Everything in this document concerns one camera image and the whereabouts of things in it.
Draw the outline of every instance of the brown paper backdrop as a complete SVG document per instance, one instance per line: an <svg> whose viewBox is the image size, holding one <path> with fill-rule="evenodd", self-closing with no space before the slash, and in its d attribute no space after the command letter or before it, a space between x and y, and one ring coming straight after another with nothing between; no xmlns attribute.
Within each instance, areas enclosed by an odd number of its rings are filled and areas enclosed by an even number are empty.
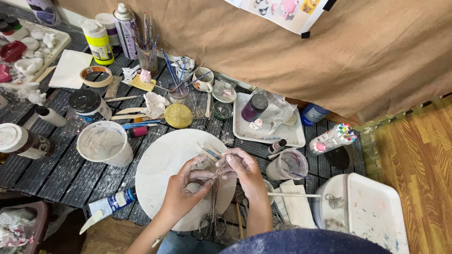
<svg viewBox="0 0 452 254"><path fill-rule="evenodd" d="M119 2L56 4L94 18ZM153 15L159 47L168 53L207 61L212 70L343 116L368 121L452 91L448 0L339 0L303 40L223 0L126 5L140 17L144 10Z"/></svg>

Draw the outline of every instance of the white cloth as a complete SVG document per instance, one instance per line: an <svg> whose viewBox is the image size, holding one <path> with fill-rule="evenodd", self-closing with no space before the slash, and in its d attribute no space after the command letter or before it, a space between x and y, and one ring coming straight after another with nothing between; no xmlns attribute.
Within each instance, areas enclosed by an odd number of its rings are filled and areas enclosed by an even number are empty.
<svg viewBox="0 0 452 254"><path fill-rule="evenodd" d="M167 99L153 92L147 92L144 95L144 99L146 100L146 109L141 112L151 119L156 119L163 114L166 106L170 104Z"/></svg>
<svg viewBox="0 0 452 254"><path fill-rule="evenodd" d="M303 185L295 185L292 179L279 185L279 188L275 189L275 192L306 194L305 187ZM275 202L284 222L287 222L288 219L293 225L299 225L303 228L317 228L312 219L307 198L276 196Z"/></svg>
<svg viewBox="0 0 452 254"><path fill-rule="evenodd" d="M49 82L49 87L65 87L80 89L83 81L80 78L80 72L89 67L93 55L73 51L63 50L60 61L55 69L55 73Z"/></svg>

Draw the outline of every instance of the plastic tray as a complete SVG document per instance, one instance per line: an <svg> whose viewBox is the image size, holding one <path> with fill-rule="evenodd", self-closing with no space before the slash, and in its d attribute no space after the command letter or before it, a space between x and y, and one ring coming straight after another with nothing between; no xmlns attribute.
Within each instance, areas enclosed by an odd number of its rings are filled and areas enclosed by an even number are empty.
<svg viewBox="0 0 452 254"><path fill-rule="evenodd" d="M263 124L259 130L253 130L250 128L250 123L242 118L241 112L245 104L250 100L250 94L237 93L237 98L234 102L234 124L232 131L237 138L249 141L256 141L266 144L273 144L276 140L259 139L256 137L273 137L278 136L285 138L287 146L303 147L305 146L305 134L303 132L303 126L301 125L300 112L295 108L295 114L297 116L297 122L291 126L281 125L276 129L275 133L268 135L270 132L270 124Z"/></svg>
<svg viewBox="0 0 452 254"><path fill-rule="evenodd" d="M350 233L394 254L410 253L396 190L357 173L348 176L347 186Z"/></svg>
<svg viewBox="0 0 452 254"><path fill-rule="evenodd" d="M11 74L11 76L13 77L13 79L10 82L7 83L0 83L0 86L5 87L5 88L10 88L10 89L14 89L14 90L19 90L22 85L18 85L15 83L15 81L17 79L21 79L22 80L22 84L26 84L29 82L33 82L35 81L39 76L41 76L41 74L46 70L47 67L49 67L49 65L53 62L53 60L56 59L56 57L61 53L61 51L63 51L63 49L69 44L69 42L71 42L71 37L69 36L68 33L65 32L61 32L52 28L48 28L39 24L35 24L23 19L19 19L20 24L26 28L28 30L28 36L30 37L29 32L31 32L33 29L39 29L41 31L43 31L44 33L54 33L55 34L55 46L52 49L52 52L50 54L46 54L46 57L44 58L44 64L42 65L41 69L38 70L36 73L34 73L33 75L24 75L22 74L20 71L18 71L15 67L14 67L14 62L13 63L6 63L3 62L2 60L0 60L1 64L5 64L7 66L10 67L9 69L9 74ZM7 44L7 42L5 41L0 41L0 45L3 46Z"/></svg>

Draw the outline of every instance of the blue paint tube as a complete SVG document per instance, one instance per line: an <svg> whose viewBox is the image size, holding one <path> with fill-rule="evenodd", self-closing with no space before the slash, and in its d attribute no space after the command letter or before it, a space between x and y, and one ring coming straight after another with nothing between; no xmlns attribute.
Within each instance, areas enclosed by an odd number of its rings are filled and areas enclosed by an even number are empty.
<svg viewBox="0 0 452 254"><path fill-rule="evenodd" d="M135 200L137 200L137 191L135 190L134 186L109 197L89 203L89 212L91 213L91 215L93 215L98 210L101 210L103 214L101 218L102 220L108 215L113 214L114 212L126 207Z"/></svg>
<svg viewBox="0 0 452 254"><path fill-rule="evenodd" d="M329 110L311 103L300 114L301 123L304 126L313 126L318 121L322 120L329 112Z"/></svg>

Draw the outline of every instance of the person's right hand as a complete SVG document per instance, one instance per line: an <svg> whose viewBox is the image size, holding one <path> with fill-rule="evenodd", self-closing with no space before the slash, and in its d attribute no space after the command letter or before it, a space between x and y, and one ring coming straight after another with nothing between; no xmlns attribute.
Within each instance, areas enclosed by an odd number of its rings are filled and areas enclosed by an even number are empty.
<svg viewBox="0 0 452 254"><path fill-rule="evenodd" d="M256 159L240 148L228 149L222 155L224 158L215 163L217 167L224 167L222 178L236 175L250 203L268 202L267 187Z"/></svg>

